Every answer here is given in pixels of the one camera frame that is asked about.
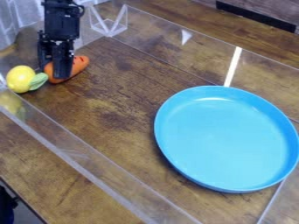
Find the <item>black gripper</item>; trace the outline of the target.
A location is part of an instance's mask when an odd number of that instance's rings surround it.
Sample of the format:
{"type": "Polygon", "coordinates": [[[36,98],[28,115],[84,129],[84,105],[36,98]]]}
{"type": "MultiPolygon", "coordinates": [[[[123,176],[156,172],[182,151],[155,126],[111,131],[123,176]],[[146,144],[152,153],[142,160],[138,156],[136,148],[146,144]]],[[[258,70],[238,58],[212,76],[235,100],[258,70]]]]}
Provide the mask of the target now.
{"type": "Polygon", "coordinates": [[[40,69],[52,61],[54,78],[71,77],[74,40],[80,37],[80,18],[86,7],[74,0],[44,0],[44,30],[39,30],[38,60],[40,69]]]}

